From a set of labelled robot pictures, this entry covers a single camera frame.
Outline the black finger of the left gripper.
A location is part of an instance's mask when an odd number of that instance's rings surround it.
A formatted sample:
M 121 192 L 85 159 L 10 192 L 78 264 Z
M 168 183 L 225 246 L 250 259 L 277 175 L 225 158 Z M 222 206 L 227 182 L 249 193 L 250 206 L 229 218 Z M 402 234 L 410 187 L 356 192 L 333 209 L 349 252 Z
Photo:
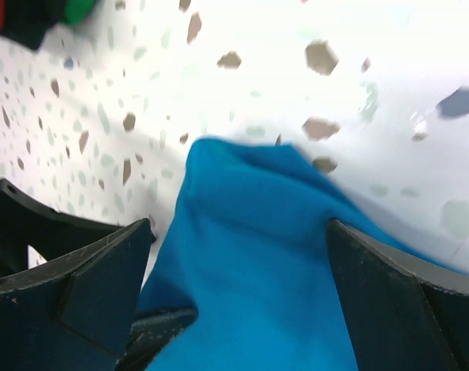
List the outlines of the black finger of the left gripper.
M 0 179 L 0 279 L 29 268 L 30 247 L 51 261 L 122 228 L 57 212 Z
M 117 371 L 146 370 L 156 355 L 198 317 L 193 307 L 162 308 L 135 315 Z

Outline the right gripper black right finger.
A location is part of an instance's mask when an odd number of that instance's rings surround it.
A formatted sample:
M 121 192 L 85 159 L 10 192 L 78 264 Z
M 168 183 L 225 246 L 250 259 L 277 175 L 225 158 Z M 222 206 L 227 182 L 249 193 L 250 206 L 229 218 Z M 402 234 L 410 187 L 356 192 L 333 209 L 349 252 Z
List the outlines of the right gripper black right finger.
M 360 370 L 469 370 L 469 276 L 337 220 L 326 244 Z

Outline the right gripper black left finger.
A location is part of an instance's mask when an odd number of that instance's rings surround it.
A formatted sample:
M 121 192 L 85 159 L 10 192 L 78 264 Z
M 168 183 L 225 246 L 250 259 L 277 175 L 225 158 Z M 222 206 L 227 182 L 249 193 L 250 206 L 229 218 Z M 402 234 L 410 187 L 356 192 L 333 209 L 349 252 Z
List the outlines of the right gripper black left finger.
M 124 356 L 153 235 L 69 227 L 38 267 L 0 277 L 0 370 L 112 370 Z

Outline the blue t shirt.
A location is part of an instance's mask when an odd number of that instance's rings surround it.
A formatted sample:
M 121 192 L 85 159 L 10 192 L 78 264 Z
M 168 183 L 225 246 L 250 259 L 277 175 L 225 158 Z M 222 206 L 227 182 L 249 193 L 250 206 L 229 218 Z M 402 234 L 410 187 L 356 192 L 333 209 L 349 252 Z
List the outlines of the blue t shirt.
M 432 264 L 429 237 L 346 197 L 290 145 L 196 141 L 139 308 L 198 317 L 153 370 L 360 370 L 328 259 L 337 220 Z

